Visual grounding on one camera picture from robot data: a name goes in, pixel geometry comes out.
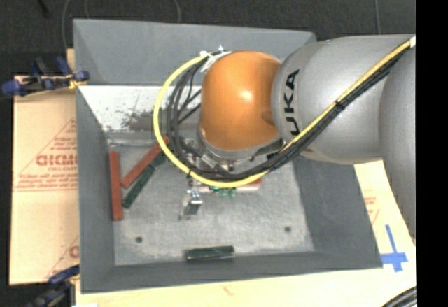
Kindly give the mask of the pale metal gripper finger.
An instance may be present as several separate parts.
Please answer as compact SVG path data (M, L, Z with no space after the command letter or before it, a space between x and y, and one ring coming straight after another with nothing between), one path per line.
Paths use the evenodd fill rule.
M180 212L178 215L179 220L189 220L191 217L190 214L190 200L191 200L191 191L187 190L183 195L181 200Z
M203 204L200 193L197 190L190 191L190 200L188 202L188 214L196 215Z

